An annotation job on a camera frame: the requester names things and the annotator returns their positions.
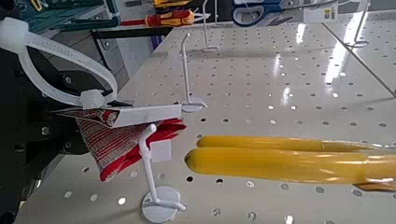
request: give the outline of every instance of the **label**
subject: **label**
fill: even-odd
[[[338,20],[338,3],[322,7],[304,8],[304,22],[331,22]]]
[[[172,160],[172,142],[171,140],[163,140],[152,142],[149,144],[151,150],[151,161],[170,161]]]

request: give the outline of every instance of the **screwdriver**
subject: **screwdriver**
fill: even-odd
[[[146,25],[147,27],[159,26],[184,26],[194,24],[194,13],[187,11],[172,11],[162,15],[147,15],[144,20],[122,21],[121,26]]]

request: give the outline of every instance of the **yellow tool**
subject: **yellow tool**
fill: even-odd
[[[32,3],[33,7],[35,8],[36,11],[41,11],[43,10],[43,7],[41,6],[40,0],[30,0]]]
[[[192,171],[203,175],[396,189],[392,179],[396,177],[396,154],[198,147],[187,154],[185,162]]]
[[[252,149],[280,149],[289,151],[353,152],[375,149],[352,142],[320,141],[284,137],[246,137],[246,136],[204,136],[198,147],[242,147]]]
[[[181,7],[187,5],[191,0],[154,0],[155,7]]]

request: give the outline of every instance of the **pegboard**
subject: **pegboard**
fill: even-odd
[[[188,128],[172,141],[173,159],[152,166],[157,186],[172,186],[187,206],[172,222],[393,223],[396,195],[391,193],[198,175],[187,168],[185,155],[208,134],[337,139],[389,150],[396,146],[394,99],[320,24],[208,32],[210,45],[219,51],[200,51],[200,26],[174,29],[120,92],[120,100],[136,105],[183,101],[179,51],[184,35],[191,34],[191,92],[209,108],[183,114]],[[147,223],[140,208],[149,191],[142,162],[109,183],[98,176],[90,155],[66,156],[22,208],[17,223]]]
[[[369,41],[365,48],[354,49],[367,65],[392,89],[396,90],[396,15],[393,11],[368,13],[363,22],[359,40]],[[361,18],[361,13],[342,15],[339,22],[329,27],[346,42],[352,42]]]

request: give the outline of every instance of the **screwdriver handle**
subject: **screwdriver handle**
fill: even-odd
[[[147,27],[192,25],[194,24],[194,13],[186,10],[172,11],[162,15],[148,15],[145,23]]]

